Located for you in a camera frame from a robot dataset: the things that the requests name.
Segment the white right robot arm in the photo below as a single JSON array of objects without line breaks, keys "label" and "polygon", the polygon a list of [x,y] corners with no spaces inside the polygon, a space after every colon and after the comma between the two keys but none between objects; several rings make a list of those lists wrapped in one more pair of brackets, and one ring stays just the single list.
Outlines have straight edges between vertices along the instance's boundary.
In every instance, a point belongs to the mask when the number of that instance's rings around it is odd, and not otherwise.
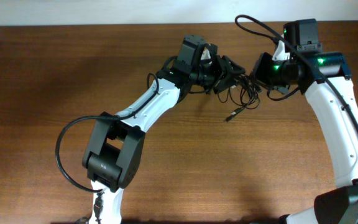
[{"label": "white right robot arm", "polygon": [[321,126],[333,165],[335,189],[282,223],[358,223],[358,106],[344,55],[323,52],[314,19],[286,23],[274,54],[262,54],[252,76],[268,91],[290,96],[296,85]]}]

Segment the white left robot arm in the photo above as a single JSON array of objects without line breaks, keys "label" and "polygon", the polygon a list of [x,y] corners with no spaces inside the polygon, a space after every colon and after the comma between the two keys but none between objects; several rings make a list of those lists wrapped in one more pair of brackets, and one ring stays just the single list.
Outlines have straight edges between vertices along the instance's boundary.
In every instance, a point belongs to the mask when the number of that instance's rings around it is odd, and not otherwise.
[{"label": "white left robot arm", "polygon": [[97,116],[82,158],[93,189],[90,223],[120,223],[124,189],[140,165],[145,135],[166,111],[197,85],[218,94],[238,83],[245,70],[218,47],[197,35],[186,35],[178,55],[155,73],[147,91],[126,109]]}]

